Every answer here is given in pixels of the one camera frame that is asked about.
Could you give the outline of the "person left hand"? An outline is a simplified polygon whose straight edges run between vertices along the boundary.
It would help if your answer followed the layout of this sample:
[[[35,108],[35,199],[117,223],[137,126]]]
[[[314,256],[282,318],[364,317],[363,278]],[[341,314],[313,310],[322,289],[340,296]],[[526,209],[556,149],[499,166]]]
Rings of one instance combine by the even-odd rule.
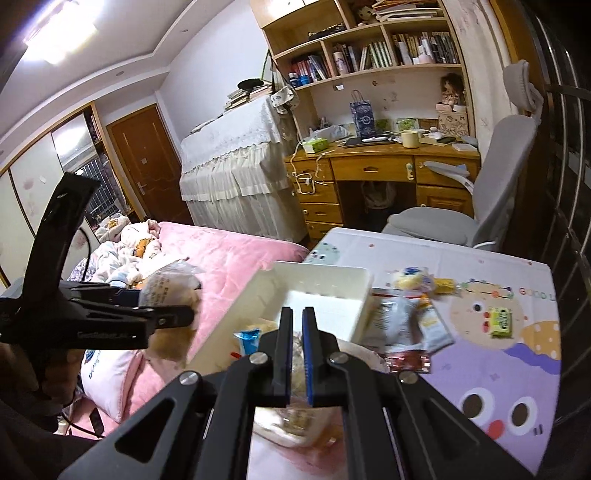
[[[1,344],[1,401],[34,425],[54,432],[57,416],[75,398],[84,350],[58,351],[43,361],[41,379],[22,348]]]

